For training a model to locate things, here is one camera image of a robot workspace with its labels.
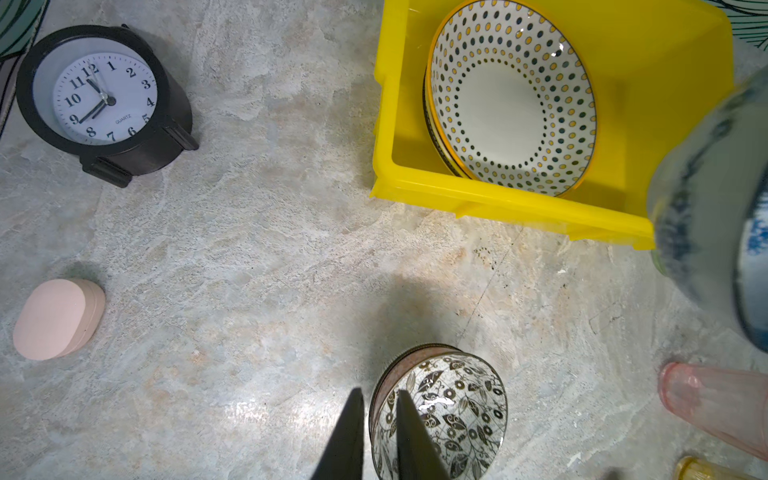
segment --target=transparent pink cup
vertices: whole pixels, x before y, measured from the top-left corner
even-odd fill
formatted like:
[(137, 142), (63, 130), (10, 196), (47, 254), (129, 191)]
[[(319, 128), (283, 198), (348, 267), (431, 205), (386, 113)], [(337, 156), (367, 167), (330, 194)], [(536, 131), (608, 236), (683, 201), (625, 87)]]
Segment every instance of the transparent pink cup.
[(768, 461), (768, 376), (670, 363), (659, 374), (659, 397), (683, 420)]

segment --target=yellow plastic container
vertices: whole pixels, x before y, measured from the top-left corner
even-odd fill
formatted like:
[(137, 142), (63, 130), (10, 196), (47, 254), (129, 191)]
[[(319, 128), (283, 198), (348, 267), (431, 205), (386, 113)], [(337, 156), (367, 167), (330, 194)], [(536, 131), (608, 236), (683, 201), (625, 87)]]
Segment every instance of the yellow plastic container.
[(654, 248), (645, 213), (650, 178), (664, 155), (733, 88), (725, 14), (701, 0), (525, 2), (576, 48), (598, 112), (598, 140), (584, 181), (553, 198), (454, 177), (432, 145), (422, 109), (429, 46), (460, 2), (385, 1), (371, 195), (565, 233), (571, 240)]

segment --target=clock face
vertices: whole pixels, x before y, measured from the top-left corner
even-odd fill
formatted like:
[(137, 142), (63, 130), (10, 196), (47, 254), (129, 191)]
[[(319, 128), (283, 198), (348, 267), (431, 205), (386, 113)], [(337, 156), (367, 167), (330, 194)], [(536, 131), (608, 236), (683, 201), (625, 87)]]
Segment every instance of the clock face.
[(157, 85), (138, 58), (94, 53), (60, 73), (51, 96), (53, 112), (73, 141), (112, 144), (144, 128), (154, 113)]

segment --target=clock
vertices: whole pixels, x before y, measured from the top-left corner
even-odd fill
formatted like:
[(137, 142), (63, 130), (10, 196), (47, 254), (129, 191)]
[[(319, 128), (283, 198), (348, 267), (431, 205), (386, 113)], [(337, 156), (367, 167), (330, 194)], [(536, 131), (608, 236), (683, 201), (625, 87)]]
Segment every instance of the clock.
[(43, 38), (22, 62), (16, 92), (40, 138), (118, 187), (198, 147), (187, 95), (126, 25), (78, 25)]

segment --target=pink oval box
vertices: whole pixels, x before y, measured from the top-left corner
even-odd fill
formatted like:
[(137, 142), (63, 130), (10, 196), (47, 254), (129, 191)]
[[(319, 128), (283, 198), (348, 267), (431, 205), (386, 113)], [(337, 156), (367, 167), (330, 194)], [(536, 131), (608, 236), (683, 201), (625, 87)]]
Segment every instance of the pink oval box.
[(13, 329), (13, 345), (31, 360), (72, 353), (93, 335), (104, 301), (104, 291), (89, 280), (49, 280), (27, 299)]

